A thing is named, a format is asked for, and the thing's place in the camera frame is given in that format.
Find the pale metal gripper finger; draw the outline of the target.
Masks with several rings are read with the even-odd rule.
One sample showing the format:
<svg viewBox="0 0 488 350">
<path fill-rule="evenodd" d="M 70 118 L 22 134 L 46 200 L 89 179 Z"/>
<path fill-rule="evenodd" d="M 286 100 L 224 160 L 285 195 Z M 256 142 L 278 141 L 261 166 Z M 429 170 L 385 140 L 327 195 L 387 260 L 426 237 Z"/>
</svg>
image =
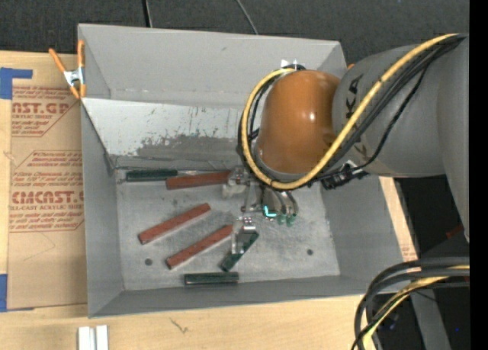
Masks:
<svg viewBox="0 0 488 350">
<path fill-rule="evenodd" d="M 249 182 L 249 173 L 241 167 L 234 168 L 226 177 L 222 187 L 223 197 L 232 197 L 243 193 Z"/>
<path fill-rule="evenodd" d="M 256 240 L 256 225 L 250 216 L 241 216 L 233 222 L 231 253 L 244 254 Z"/>
</svg>

